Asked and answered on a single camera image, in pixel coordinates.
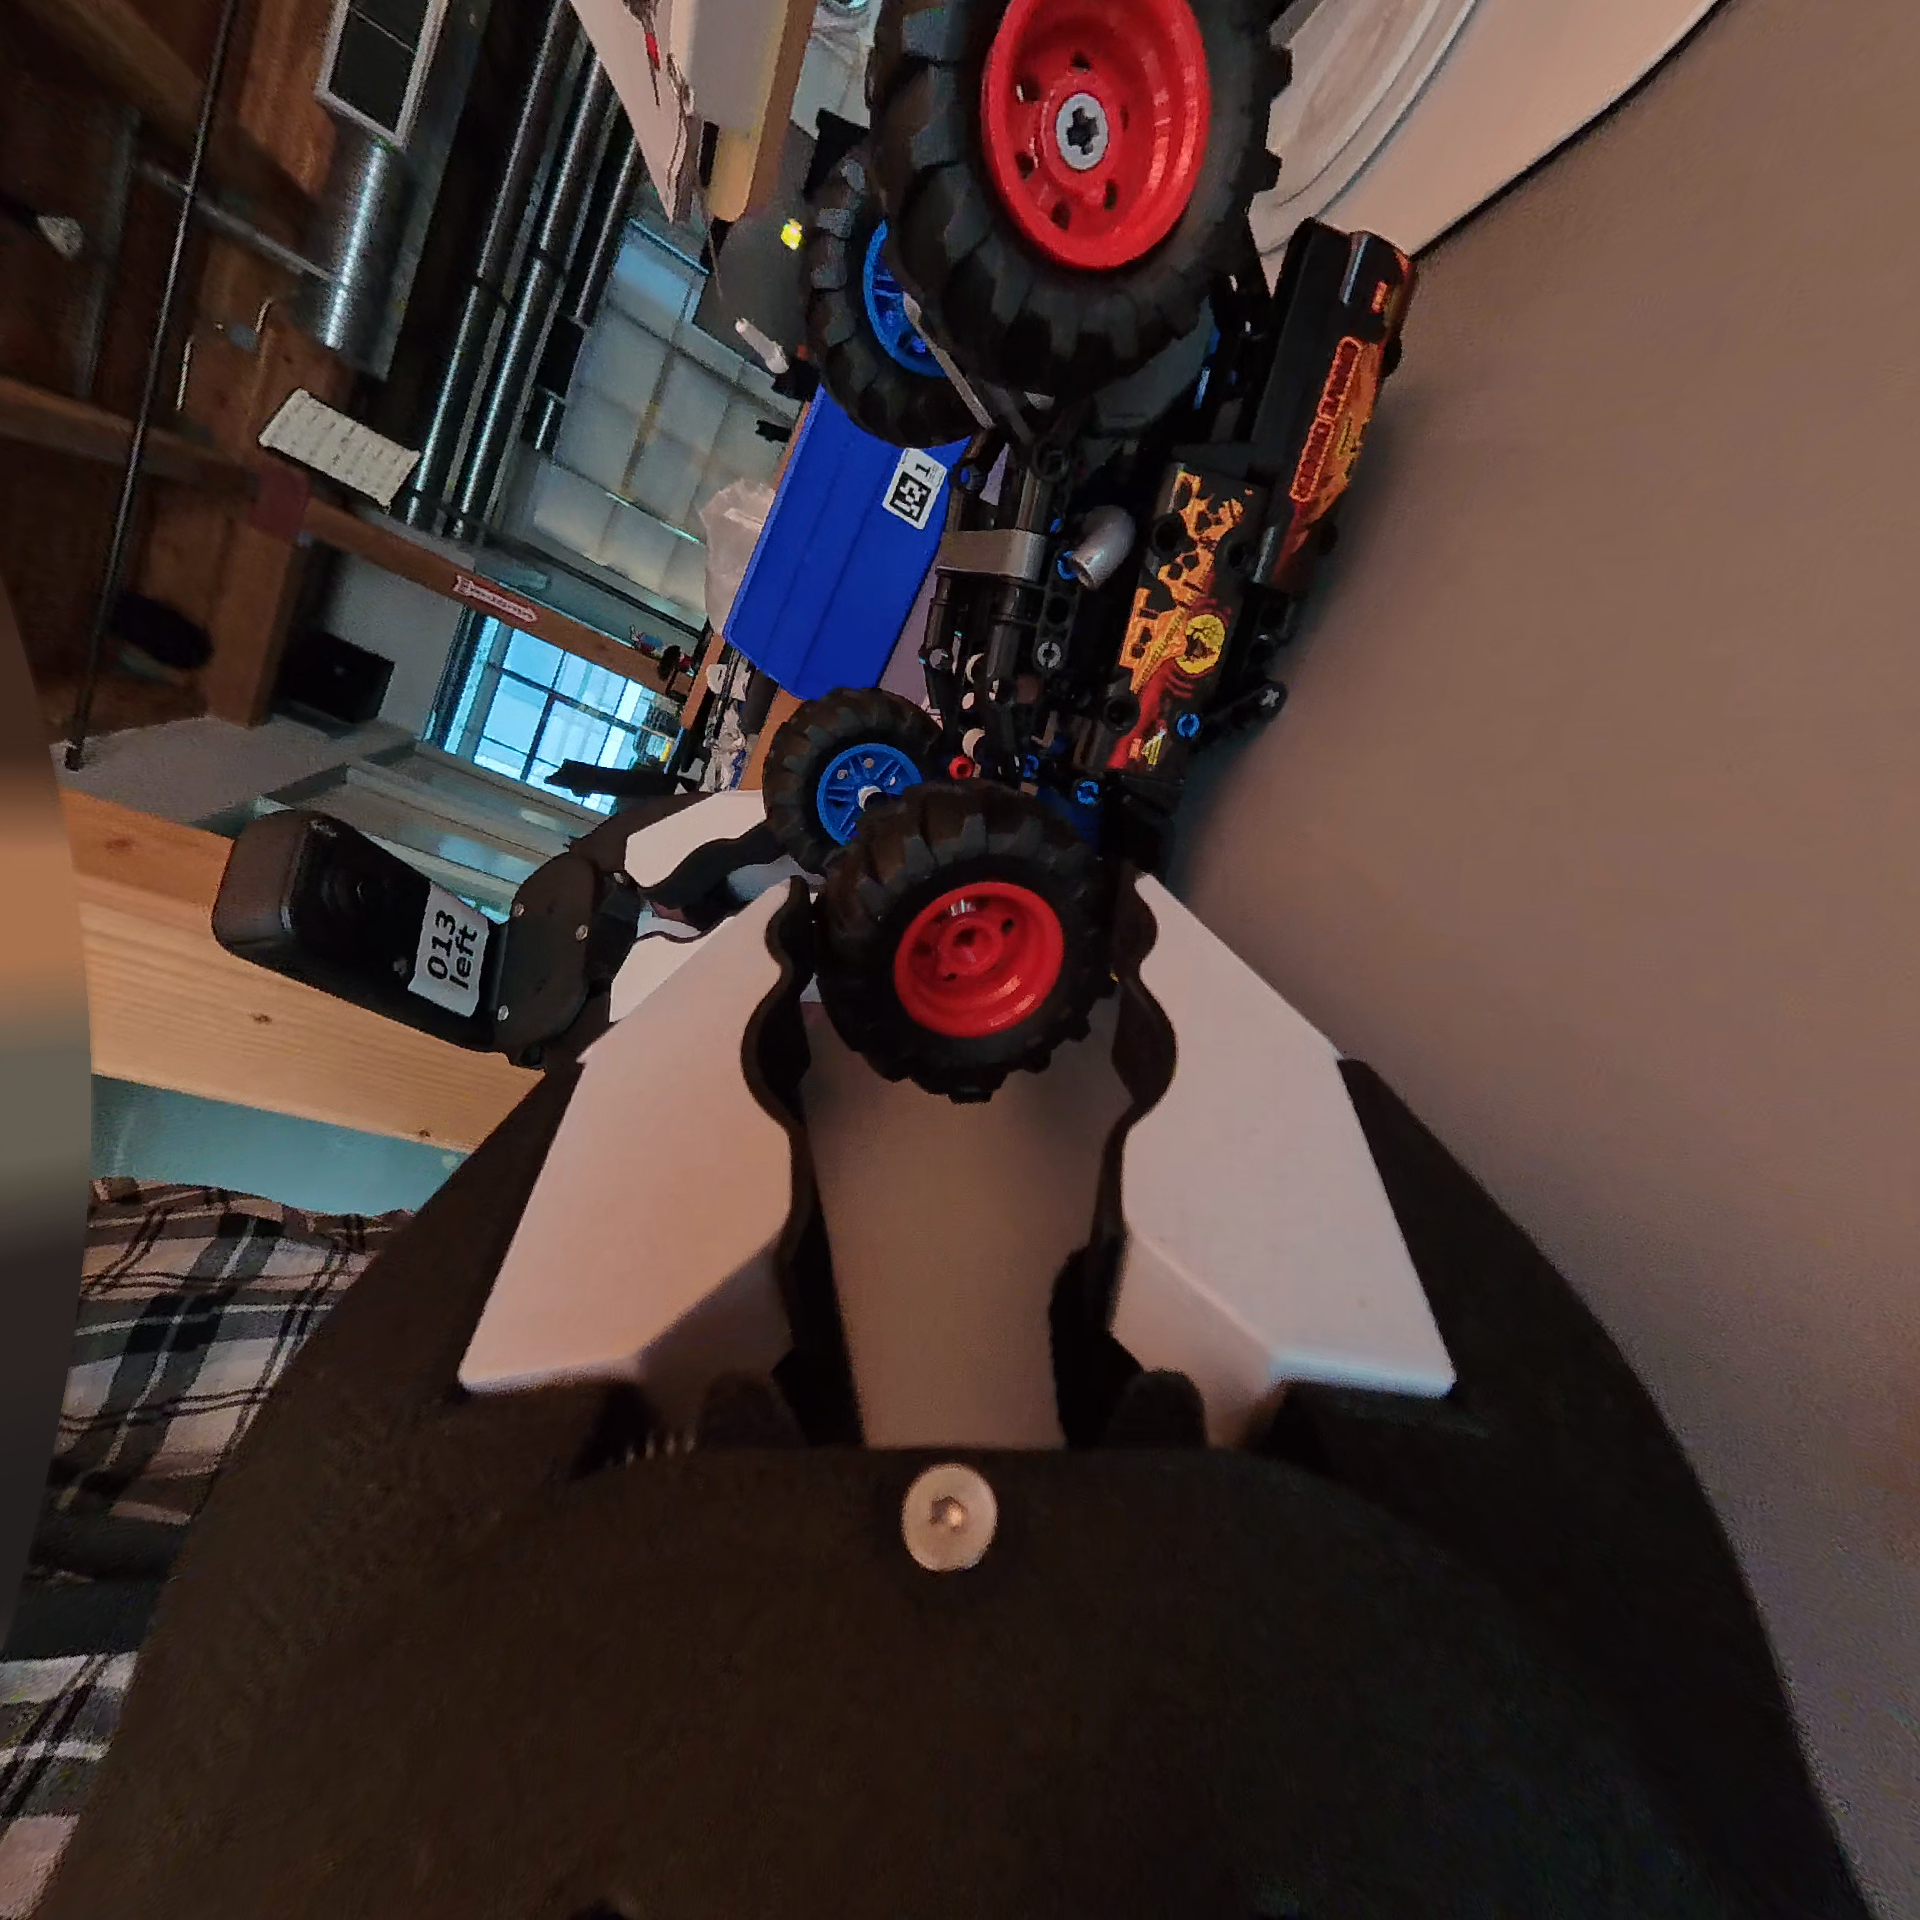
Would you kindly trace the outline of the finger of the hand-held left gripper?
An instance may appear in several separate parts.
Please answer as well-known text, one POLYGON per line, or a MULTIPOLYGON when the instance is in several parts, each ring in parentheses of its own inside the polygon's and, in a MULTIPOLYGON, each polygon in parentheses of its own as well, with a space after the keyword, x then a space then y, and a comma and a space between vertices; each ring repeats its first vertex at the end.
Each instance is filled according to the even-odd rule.
POLYGON ((699 795, 629 828, 625 874, 637 902, 754 902, 792 881, 818 887, 777 844, 757 791, 699 795))
POLYGON ((652 935, 635 943, 613 983, 610 1030, 630 1030, 635 1038, 709 1032, 739 1038, 769 992, 769 922, 770 902, 762 899, 699 940, 676 945, 652 935))

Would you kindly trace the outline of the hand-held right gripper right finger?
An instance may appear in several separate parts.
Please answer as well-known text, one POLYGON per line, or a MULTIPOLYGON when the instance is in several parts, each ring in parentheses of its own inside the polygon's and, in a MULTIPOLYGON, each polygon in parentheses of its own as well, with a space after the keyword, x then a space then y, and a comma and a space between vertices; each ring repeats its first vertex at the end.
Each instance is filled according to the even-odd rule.
POLYGON ((1456 1367, 1338 1047, 1138 872, 1110 970, 1124 1107, 1050 1304, 1067 1444, 1107 1441, 1149 1374, 1189 1383, 1219 1449, 1300 1392, 1442 1402, 1456 1367))

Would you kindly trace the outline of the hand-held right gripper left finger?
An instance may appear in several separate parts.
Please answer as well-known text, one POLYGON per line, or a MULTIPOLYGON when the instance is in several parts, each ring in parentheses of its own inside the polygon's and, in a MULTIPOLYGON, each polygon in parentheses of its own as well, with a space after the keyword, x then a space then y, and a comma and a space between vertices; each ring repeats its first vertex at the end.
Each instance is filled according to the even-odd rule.
POLYGON ((803 1099, 814 902, 792 881, 733 915, 762 899, 770 983, 739 1038, 609 1023, 584 1049, 462 1392, 614 1385, 656 1428, 691 1428, 714 1380, 762 1377, 810 1441, 859 1439, 803 1099))

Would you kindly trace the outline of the red rim toy wheel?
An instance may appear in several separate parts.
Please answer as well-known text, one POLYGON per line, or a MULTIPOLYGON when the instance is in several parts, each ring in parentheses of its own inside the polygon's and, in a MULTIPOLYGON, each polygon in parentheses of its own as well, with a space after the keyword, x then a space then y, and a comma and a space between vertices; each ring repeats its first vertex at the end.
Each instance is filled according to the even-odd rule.
POLYGON ((869 808, 818 896, 818 985, 882 1080, 992 1097, 1089 1033, 1113 872, 1037 800, 924 783, 869 808))

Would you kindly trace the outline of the brick-built monster truck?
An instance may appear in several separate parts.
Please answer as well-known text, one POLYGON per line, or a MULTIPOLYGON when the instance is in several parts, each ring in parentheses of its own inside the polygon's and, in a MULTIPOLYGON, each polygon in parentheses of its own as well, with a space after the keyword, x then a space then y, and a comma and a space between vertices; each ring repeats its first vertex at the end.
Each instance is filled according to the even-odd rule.
POLYGON ((796 710, 764 761, 814 875, 914 783, 1000 783, 1149 866, 1193 761, 1273 718, 1275 662, 1338 538, 1414 270, 1300 222, 1067 280, 939 183, 907 210, 874 142, 806 207, 804 350, 859 427, 958 442, 945 536, 874 688, 796 710))

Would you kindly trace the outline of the grey desk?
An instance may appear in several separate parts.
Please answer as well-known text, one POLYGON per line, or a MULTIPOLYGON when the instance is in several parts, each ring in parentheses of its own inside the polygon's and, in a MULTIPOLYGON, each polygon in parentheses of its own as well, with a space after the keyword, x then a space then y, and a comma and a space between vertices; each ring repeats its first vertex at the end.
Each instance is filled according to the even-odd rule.
POLYGON ((1720 4, 1425 262, 1192 908, 1625 1346, 1916 1915, 1916 4, 1720 4))

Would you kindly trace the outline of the window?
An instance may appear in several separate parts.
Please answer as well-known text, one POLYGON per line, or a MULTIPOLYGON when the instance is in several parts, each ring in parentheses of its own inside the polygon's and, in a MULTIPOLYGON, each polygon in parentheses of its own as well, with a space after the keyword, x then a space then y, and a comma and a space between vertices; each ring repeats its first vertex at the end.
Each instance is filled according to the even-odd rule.
POLYGON ((429 706, 424 744, 508 778, 552 785, 581 761, 594 770, 665 769, 683 699, 466 612, 429 706))

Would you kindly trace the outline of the blue storage bin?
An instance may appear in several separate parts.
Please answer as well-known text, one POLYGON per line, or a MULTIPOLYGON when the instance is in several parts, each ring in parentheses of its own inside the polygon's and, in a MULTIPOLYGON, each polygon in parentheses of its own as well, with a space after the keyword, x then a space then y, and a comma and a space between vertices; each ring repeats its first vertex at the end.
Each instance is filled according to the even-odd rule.
POLYGON ((792 442, 722 636, 801 703, 882 680, 945 536, 972 432, 899 449, 826 392, 792 442))

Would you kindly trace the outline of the light wooden beam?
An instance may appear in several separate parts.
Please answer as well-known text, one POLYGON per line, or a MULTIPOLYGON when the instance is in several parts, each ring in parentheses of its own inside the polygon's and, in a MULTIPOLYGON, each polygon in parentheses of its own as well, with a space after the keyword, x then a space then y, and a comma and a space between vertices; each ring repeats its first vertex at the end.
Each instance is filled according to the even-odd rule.
POLYGON ((480 1146, 538 1082, 229 956, 220 835, 59 799, 96 1074, 445 1151, 480 1146))

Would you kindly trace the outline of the person's plaid shirt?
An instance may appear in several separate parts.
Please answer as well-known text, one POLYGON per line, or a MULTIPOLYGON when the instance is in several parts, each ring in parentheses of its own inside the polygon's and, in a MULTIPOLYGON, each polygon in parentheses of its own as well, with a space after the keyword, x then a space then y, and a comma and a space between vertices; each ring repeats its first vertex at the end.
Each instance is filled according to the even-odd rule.
POLYGON ((91 1184, 56 1449, 5 1634, 5 1915, 41 1905, 211 1488, 301 1344, 411 1220, 91 1184))

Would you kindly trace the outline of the white book stand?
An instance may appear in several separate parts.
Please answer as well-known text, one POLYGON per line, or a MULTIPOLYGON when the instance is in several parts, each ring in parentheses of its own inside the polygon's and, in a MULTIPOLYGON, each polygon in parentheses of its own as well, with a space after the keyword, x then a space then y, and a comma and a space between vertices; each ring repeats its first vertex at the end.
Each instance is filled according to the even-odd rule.
POLYGON ((1713 4, 796 4, 766 127, 867 130, 1069 282, 1310 218, 1419 249, 1646 80, 1713 4))

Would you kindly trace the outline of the silver air duct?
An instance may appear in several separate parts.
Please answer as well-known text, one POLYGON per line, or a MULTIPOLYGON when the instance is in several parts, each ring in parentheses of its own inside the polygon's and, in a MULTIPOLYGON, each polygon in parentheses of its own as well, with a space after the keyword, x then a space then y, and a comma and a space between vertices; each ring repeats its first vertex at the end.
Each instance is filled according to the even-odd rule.
POLYGON ((304 239, 304 256, 320 272, 304 282, 296 322, 361 377, 386 379, 394 370, 438 190, 438 176, 416 155, 354 124, 337 127, 304 239))

